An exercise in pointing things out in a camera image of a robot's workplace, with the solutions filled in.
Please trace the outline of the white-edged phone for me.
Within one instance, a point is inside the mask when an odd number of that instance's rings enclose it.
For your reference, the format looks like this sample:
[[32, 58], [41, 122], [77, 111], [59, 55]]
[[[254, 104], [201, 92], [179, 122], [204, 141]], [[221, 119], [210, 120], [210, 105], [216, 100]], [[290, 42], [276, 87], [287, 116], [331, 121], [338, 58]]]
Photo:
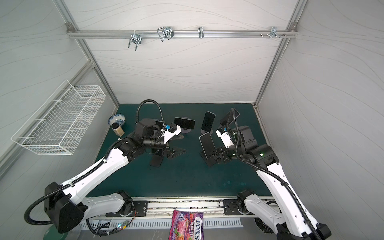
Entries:
[[210, 133], [205, 133], [199, 137], [200, 143], [203, 148], [203, 152], [206, 156], [206, 158], [212, 157], [216, 152], [215, 152], [215, 145], [212, 139], [212, 136]]

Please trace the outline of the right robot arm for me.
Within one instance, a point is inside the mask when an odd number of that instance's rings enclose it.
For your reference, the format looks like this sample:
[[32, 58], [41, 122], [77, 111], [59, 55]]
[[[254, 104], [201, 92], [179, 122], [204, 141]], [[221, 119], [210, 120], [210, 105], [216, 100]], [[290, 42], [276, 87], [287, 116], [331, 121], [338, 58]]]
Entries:
[[273, 196], [276, 210], [251, 190], [237, 195], [238, 212], [253, 214], [260, 229], [273, 233], [279, 240], [326, 240], [332, 233], [326, 224], [319, 223], [304, 206], [289, 183], [279, 158], [268, 145], [258, 145], [248, 126], [239, 126], [238, 112], [232, 108], [217, 130], [223, 146], [216, 148], [211, 134], [200, 136], [202, 156], [208, 166], [231, 160], [252, 167]]

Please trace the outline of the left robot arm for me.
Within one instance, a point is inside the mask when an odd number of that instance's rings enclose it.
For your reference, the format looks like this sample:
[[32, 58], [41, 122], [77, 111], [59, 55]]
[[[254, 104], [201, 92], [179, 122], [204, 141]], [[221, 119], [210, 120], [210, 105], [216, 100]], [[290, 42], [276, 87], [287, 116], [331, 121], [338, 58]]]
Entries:
[[153, 155], [150, 165], [160, 167], [164, 158], [184, 154], [180, 148], [170, 148], [171, 140], [182, 139], [182, 127], [163, 119], [139, 119], [136, 112], [135, 130], [115, 141], [99, 161], [77, 176], [45, 188], [43, 197], [34, 201], [25, 211], [24, 220], [33, 226], [54, 225], [58, 233], [71, 231], [82, 221], [103, 214], [129, 216], [134, 213], [132, 198], [125, 191], [88, 197], [88, 194], [113, 173], [127, 166], [147, 151]]

